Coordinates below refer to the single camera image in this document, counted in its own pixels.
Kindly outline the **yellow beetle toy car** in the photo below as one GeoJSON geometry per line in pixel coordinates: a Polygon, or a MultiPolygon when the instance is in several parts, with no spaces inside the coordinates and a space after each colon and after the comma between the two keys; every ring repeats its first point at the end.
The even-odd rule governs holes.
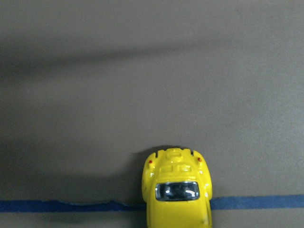
{"type": "Polygon", "coordinates": [[[212,180],[195,150],[168,148],[146,159],[142,197],[149,228],[211,228],[212,180]]]}

